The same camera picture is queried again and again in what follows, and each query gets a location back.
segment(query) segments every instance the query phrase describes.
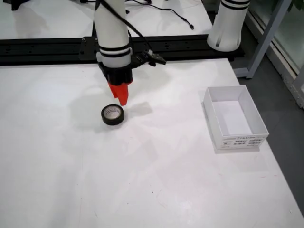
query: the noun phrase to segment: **cardboard box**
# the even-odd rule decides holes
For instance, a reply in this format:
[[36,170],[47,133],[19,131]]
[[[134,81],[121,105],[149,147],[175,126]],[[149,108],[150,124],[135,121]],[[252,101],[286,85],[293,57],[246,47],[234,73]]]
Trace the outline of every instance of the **cardboard box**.
[[203,103],[218,150],[256,148],[269,135],[244,85],[207,88]]

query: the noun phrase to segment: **white cylinder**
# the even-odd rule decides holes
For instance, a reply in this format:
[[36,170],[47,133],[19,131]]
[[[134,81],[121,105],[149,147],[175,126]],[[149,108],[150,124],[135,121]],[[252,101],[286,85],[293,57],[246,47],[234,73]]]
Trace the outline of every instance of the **white cylinder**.
[[208,45],[218,51],[236,50],[250,0],[221,0],[218,14],[209,33]]
[[[124,0],[106,1],[125,19]],[[131,49],[127,26],[110,13],[102,4],[94,13],[95,29],[100,49],[100,60],[106,67],[120,68],[130,64]]]

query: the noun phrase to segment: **black cable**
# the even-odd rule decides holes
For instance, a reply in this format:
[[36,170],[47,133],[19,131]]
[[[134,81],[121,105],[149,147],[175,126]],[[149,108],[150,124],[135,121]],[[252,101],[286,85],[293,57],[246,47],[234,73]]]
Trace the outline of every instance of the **black cable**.
[[139,1],[136,1],[136,0],[126,0],[125,2],[129,2],[129,1],[134,1],[134,2],[136,2],[136,3],[138,3],[138,4],[140,4],[140,5],[151,6],[151,7],[154,7],[154,8],[156,8],[156,9],[159,9],[159,10],[169,10],[169,11],[175,13],[176,16],[178,16],[180,19],[182,19],[183,21],[185,21],[185,22],[190,26],[190,28],[191,28],[192,30],[194,30],[194,26],[193,26],[187,19],[185,19],[184,17],[182,17],[181,15],[179,15],[179,14],[178,14],[175,10],[173,10],[173,9],[170,9],[170,8],[159,8],[159,7],[154,6],[154,5],[152,5],[152,4],[142,3],[142,2],[139,2]]
[[130,33],[130,31],[128,30],[128,34],[129,34],[129,38],[130,38],[130,43],[131,43],[131,47],[132,47],[132,52],[134,53],[134,43],[133,43],[133,38],[132,38],[132,35]]
[[138,36],[140,36],[148,45],[149,49],[152,50],[152,47],[147,41],[147,39],[132,25],[130,24],[126,19],[122,18],[105,0],[100,0],[100,4],[102,4],[110,13],[112,13],[114,16],[116,16],[121,22],[123,22],[126,26],[128,26],[130,29],[132,29]]

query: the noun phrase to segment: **black band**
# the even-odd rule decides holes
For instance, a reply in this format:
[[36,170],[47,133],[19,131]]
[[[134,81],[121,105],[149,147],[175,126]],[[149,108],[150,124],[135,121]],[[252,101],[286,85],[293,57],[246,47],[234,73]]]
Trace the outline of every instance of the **black band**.
[[232,10],[244,10],[244,9],[248,8],[248,6],[249,6],[248,5],[248,6],[244,6],[244,7],[234,7],[234,6],[229,6],[229,5],[225,4],[225,3],[223,3],[223,1],[221,1],[221,4],[223,6],[225,6],[226,8],[232,9]]
[[102,53],[100,52],[100,54],[104,57],[109,57],[109,58],[118,58],[118,57],[123,57],[123,56],[127,56],[128,54],[131,53],[131,50],[127,50],[126,52],[123,52],[123,53],[120,53],[120,54],[105,54],[105,53]]
[[[119,115],[117,118],[115,118],[115,119],[108,119],[108,118],[106,117],[106,114],[107,114],[107,113],[105,113],[105,112],[107,111],[107,109],[110,109],[111,107],[112,107],[113,109],[119,109],[119,111],[120,111],[120,115]],[[108,105],[108,106],[106,106],[106,107],[103,108],[103,110],[101,111],[101,117],[102,117],[102,119],[103,119],[103,122],[104,122],[106,125],[109,125],[109,126],[116,126],[116,125],[118,125],[118,124],[120,124],[120,123],[122,123],[122,122],[124,121],[124,110],[123,110],[123,108],[122,108],[121,106],[119,106],[119,105],[110,104],[110,105]]]
[[99,46],[99,48],[103,51],[123,51],[123,50],[126,50],[130,47],[130,45],[126,45],[126,46],[122,46],[122,47],[114,47],[114,48],[111,48],[111,47],[102,47],[102,46]]
[[243,1],[243,2],[240,2],[240,1],[233,1],[233,0],[225,0],[226,2],[228,3],[231,3],[231,4],[235,4],[235,5],[246,5],[250,2],[249,1]]

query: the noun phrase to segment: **black tape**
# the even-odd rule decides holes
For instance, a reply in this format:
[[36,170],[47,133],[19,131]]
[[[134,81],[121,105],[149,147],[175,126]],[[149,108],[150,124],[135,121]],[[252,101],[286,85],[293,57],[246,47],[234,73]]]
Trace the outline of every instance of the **black tape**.
[[[116,113],[116,115],[118,116],[115,118],[111,118],[109,117],[110,113]],[[110,104],[103,108],[103,110],[101,111],[101,117],[106,125],[116,126],[124,121],[124,110],[119,105]]]

